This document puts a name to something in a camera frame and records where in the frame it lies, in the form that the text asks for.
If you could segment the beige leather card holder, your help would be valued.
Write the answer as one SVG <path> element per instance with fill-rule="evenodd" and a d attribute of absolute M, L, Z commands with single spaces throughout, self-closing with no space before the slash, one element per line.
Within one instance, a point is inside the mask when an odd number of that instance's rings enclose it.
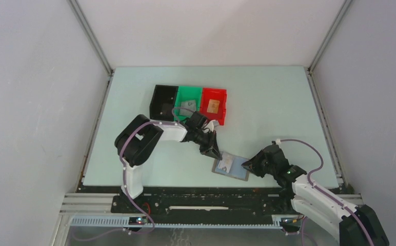
<path fill-rule="evenodd" d="M 241 157 L 241 156 L 236 156 L 236 155 L 233 155 L 233 156 L 234 156 L 234 160 L 233 160 L 233 164 L 232 164 L 232 167 L 231 167 L 231 170 L 229 173 L 225 173 L 224 171 L 217 169 L 216 166 L 220 160 L 215 160 L 213 167 L 212 167 L 212 173 L 223 175 L 223 176 L 233 178 L 233 179 L 238 179 L 241 181 L 248 181 L 249 171 L 244 169 L 241 166 L 241 164 L 248 161 L 249 159 Z"/>

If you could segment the gold orange card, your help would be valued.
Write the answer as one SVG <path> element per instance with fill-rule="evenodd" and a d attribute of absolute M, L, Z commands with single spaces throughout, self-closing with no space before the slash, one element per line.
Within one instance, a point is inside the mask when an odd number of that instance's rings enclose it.
<path fill-rule="evenodd" d="M 218 114 L 220 101 L 210 99 L 208 102 L 207 113 Z"/>

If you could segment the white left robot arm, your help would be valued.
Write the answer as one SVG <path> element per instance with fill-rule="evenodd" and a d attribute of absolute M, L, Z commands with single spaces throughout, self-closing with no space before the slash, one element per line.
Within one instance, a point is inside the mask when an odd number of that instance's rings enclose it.
<path fill-rule="evenodd" d="M 142 209 L 143 167 L 159 141 L 193 142 L 202 155 L 222 159 L 216 138 L 218 120 L 210 120 L 198 111 L 184 120 L 150 120 L 138 115 L 116 138 L 114 145 L 123 165 L 123 207 L 129 213 Z"/>

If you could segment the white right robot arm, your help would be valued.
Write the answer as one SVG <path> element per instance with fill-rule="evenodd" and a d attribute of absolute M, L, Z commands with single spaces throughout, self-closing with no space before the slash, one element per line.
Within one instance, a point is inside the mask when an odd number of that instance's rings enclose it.
<path fill-rule="evenodd" d="M 321 226 L 339 245 L 389 245 L 390 241 L 376 212 L 370 206 L 350 203 L 312 179 L 320 168 L 306 172 L 292 165 L 280 141 L 261 149 L 242 167 L 257 177 L 271 175 L 282 188 L 279 208 L 295 211 Z"/>

